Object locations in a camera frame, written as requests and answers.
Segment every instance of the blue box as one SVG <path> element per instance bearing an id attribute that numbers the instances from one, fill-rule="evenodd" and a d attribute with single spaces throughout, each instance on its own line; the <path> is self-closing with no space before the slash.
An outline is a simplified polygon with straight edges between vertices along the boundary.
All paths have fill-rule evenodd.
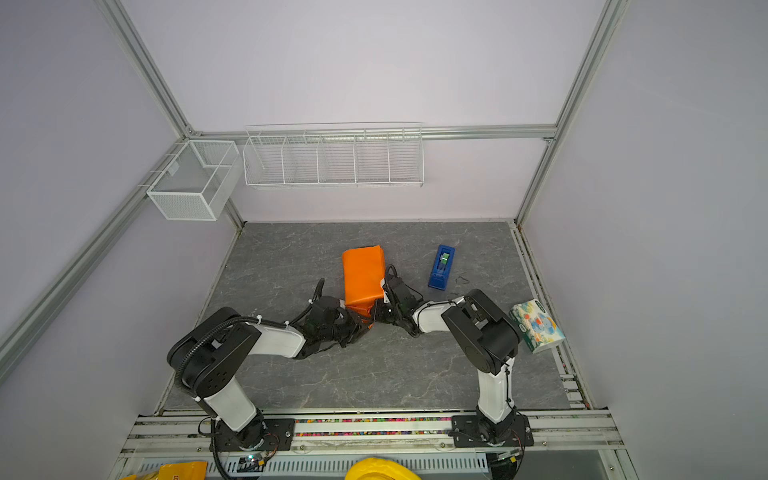
<path id="1" fill-rule="evenodd" d="M 437 256 L 435 257 L 435 266 L 432 267 L 432 275 L 429 277 L 429 285 L 432 288 L 438 290 L 445 290 L 448 286 L 448 274 L 451 272 L 451 265 L 453 264 L 453 256 L 456 253 L 456 249 L 448 247 L 447 245 L 441 245 L 437 249 Z M 443 260 L 443 255 L 448 255 L 448 258 Z"/>

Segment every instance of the black mounting plate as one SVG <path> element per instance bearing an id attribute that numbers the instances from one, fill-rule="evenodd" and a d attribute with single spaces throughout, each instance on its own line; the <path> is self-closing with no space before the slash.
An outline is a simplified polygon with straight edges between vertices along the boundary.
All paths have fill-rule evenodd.
<path id="1" fill-rule="evenodd" d="M 478 428 L 478 417 L 474 415 L 454 415 L 451 417 L 452 432 L 449 433 L 453 437 L 453 443 L 459 448 L 465 447 L 479 447 L 488 446 L 487 442 L 480 441 L 480 431 Z M 531 433 L 531 425 L 528 423 L 528 417 L 525 415 L 515 415 L 512 420 L 511 429 L 518 434 L 521 442 L 526 447 L 531 447 L 534 444 L 533 434 Z M 514 435 L 511 435 L 504 443 L 505 447 L 517 447 L 518 439 Z"/>
<path id="2" fill-rule="evenodd" d="M 293 441 L 293 429 L 296 427 L 295 419 L 264 419 L 266 430 L 264 431 L 264 441 L 256 447 L 256 450 L 266 450 L 271 452 L 275 449 L 275 442 L 278 442 L 277 450 L 290 450 L 290 444 Z M 242 452 L 238 442 L 231 435 L 216 429 L 216 449 L 219 452 Z"/>

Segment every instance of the yellow bag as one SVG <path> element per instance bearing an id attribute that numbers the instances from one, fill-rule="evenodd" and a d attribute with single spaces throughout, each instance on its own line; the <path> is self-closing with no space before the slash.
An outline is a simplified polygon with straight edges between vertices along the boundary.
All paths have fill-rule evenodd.
<path id="1" fill-rule="evenodd" d="M 169 463 L 160 470 L 129 475 L 122 480 L 204 480 L 208 462 Z"/>
<path id="2" fill-rule="evenodd" d="M 366 458 L 352 465 L 344 480 L 421 480 L 399 463 L 382 458 Z"/>

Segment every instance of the floral tissue package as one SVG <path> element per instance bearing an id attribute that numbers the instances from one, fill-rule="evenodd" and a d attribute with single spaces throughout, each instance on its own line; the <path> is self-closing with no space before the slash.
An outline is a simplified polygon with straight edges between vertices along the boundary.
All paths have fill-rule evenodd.
<path id="1" fill-rule="evenodd" d="M 555 348 L 565 340 L 563 331 L 536 299 L 518 303 L 509 311 L 509 315 L 517 320 L 524 340 L 533 353 Z"/>

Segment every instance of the white mesh basket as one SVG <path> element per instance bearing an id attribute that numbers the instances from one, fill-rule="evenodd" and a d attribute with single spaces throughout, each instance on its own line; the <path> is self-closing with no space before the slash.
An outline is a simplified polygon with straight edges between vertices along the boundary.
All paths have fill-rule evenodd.
<path id="1" fill-rule="evenodd" d="M 168 220 L 216 220 L 242 174 L 233 141 L 189 140 L 147 195 Z"/>
<path id="2" fill-rule="evenodd" d="M 259 130 L 243 147 L 251 187 L 361 187 L 424 183 L 420 127 Z"/>

